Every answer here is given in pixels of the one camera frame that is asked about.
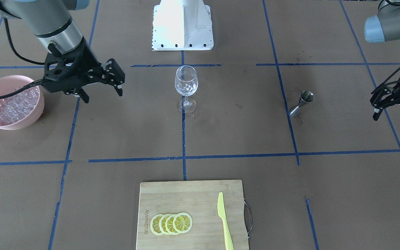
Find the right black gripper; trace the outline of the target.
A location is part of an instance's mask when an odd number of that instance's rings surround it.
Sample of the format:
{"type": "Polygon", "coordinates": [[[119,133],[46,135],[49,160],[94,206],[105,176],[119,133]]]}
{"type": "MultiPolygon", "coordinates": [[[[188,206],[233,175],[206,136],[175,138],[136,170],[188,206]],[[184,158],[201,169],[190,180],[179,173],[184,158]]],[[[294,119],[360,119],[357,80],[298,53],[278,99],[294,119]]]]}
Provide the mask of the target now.
{"type": "Polygon", "coordinates": [[[82,39],[81,43],[69,53],[79,56],[80,62],[77,68],[83,81],[82,87],[77,87],[69,93],[78,95],[84,103],[88,104],[90,98],[83,87],[92,83],[103,83],[114,87],[118,96],[123,95],[122,84],[125,81],[125,73],[113,58],[108,59],[104,64],[98,62],[85,39],[82,39]]]}

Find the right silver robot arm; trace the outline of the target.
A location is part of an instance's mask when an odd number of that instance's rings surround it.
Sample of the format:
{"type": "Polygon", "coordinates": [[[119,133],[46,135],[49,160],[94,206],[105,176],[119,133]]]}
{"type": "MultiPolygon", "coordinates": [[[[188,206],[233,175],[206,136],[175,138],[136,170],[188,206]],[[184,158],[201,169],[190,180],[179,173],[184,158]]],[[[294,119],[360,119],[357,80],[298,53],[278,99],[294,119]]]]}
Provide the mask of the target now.
{"type": "Polygon", "coordinates": [[[61,91],[88,103],[83,87],[95,83],[111,85],[123,95],[124,71],[113,58],[103,64],[97,60],[70,14],[88,4],[88,0],[0,0],[0,16],[23,20],[48,52],[42,63],[43,78],[0,99],[41,85],[48,92],[61,91]]]}

